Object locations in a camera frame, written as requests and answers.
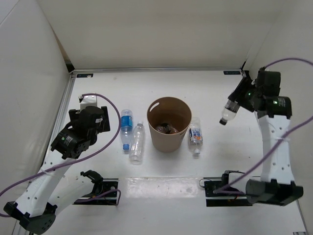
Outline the black label plastic bottle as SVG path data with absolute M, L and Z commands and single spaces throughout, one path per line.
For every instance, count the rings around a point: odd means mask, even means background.
M 239 105 L 231 100 L 228 100 L 222 110 L 222 117 L 219 121 L 221 125 L 226 125 L 229 121 L 233 120 L 239 110 Z

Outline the orange blue label bottle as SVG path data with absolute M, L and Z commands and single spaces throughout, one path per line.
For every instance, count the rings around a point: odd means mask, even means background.
M 194 157 L 198 157 L 201 153 L 203 145 L 203 136 L 201 131 L 201 122 L 198 117 L 193 117 L 188 129 L 188 145 L 189 150 Z

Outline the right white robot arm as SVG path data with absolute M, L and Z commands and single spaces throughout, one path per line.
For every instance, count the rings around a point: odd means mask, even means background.
M 263 142 L 263 158 L 259 180 L 249 179 L 245 196 L 249 203 L 286 206 L 304 194 L 295 183 L 291 170 L 290 148 L 287 138 L 291 123 L 291 100 L 280 96 L 281 74 L 260 69 L 257 78 L 243 76 L 239 85 L 228 97 L 220 124 L 233 120 L 240 108 L 256 114 Z

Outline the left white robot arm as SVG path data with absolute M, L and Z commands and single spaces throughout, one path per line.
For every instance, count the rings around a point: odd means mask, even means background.
M 97 135 L 110 130 L 107 107 L 87 106 L 69 111 L 70 122 L 58 133 L 51 144 L 55 156 L 48 157 L 16 200 L 7 202 L 4 211 L 19 221 L 27 231 L 36 235 L 45 233 L 57 214 L 84 195 L 99 195 L 103 190 L 103 177 L 93 171 L 81 172 L 80 177 L 65 189 L 56 187 L 70 167 L 97 141 Z

